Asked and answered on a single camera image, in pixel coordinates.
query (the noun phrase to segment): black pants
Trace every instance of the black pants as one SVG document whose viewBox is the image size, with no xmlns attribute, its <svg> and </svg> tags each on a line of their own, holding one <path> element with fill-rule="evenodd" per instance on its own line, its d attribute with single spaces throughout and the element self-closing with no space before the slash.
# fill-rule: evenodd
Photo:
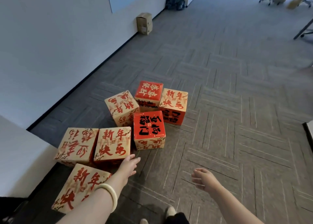
<svg viewBox="0 0 313 224">
<path fill-rule="evenodd" d="M 189 224 L 185 214 L 182 212 L 176 213 L 175 216 L 169 216 L 164 224 Z"/>
</svg>

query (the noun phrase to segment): foot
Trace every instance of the foot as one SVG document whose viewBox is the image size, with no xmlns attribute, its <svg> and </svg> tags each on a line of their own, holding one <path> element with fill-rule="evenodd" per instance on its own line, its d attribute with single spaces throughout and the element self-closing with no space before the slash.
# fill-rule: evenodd
<svg viewBox="0 0 313 224">
<path fill-rule="evenodd" d="M 166 211 L 166 218 L 168 216 L 174 216 L 176 214 L 175 208 L 173 206 L 169 206 Z"/>
<path fill-rule="evenodd" d="M 147 221 L 147 219 L 143 218 L 140 220 L 139 224 L 148 224 L 148 221 Z"/>
</svg>

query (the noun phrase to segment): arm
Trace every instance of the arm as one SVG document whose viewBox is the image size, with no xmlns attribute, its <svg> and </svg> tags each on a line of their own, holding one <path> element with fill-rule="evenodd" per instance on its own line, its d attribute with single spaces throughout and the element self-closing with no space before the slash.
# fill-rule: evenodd
<svg viewBox="0 0 313 224">
<path fill-rule="evenodd" d="M 191 176 L 196 187 L 208 192 L 215 200 L 227 224 L 263 224 L 224 188 L 210 171 L 197 168 Z"/>
<path fill-rule="evenodd" d="M 127 184 L 128 177 L 136 173 L 134 169 L 137 167 L 140 158 L 133 159 L 134 157 L 134 154 L 126 157 L 118 171 L 105 182 L 115 190 L 117 198 Z M 57 224 L 103 224 L 111 214 L 112 208 L 111 194 L 105 189 L 97 189 Z"/>
</svg>

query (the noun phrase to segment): box with chinese calligraphy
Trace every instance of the box with chinese calligraphy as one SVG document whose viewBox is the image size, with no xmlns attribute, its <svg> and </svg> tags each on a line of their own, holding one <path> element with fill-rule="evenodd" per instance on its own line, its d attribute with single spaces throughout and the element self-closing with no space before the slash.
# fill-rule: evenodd
<svg viewBox="0 0 313 224">
<path fill-rule="evenodd" d="M 164 148 L 165 137 L 161 111 L 135 113 L 134 141 L 137 150 Z"/>
<path fill-rule="evenodd" d="M 135 94 L 135 100 L 141 112 L 157 111 L 162 95 L 163 84 L 149 81 L 140 81 Z"/>
<path fill-rule="evenodd" d="M 129 127 L 134 122 L 134 113 L 139 112 L 139 105 L 127 90 L 104 100 L 112 118 L 118 127 Z"/>
<path fill-rule="evenodd" d="M 131 127 L 102 128 L 99 131 L 94 162 L 124 159 L 131 153 Z"/>
<path fill-rule="evenodd" d="M 187 108 L 188 93 L 165 88 L 162 92 L 160 110 L 166 123 L 181 125 Z"/>
<path fill-rule="evenodd" d="M 108 172 L 76 164 L 51 208 L 65 214 L 70 212 L 110 177 Z"/>
<path fill-rule="evenodd" d="M 98 132 L 98 128 L 68 128 L 54 159 L 67 166 L 92 166 Z"/>
</svg>

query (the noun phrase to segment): gray carpet tile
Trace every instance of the gray carpet tile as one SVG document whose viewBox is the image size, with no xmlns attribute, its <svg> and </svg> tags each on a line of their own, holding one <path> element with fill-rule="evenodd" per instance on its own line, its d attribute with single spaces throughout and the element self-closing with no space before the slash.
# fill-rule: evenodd
<svg viewBox="0 0 313 224">
<path fill-rule="evenodd" d="M 149 36 L 136 35 L 31 132 L 57 147 L 68 127 L 114 127 L 104 99 L 141 80 L 187 91 L 181 126 L 166 124 L 164 149 L 142 158 L 108 223 L 161 223 L 173 205 L 189 222 L 225 223 L 216 203 L 191 183 L 205 167 L 264 223 L 313 218 L 313 155 L 302 123 L 313 118 L 312 41 L 293 41 L 310 20 L 300 5 L 258 0 L 194 0 L 164 11 Z M 58 165 L 18 215 L 55 223 L 50 210 L 70 170 Z"/>
</svg>

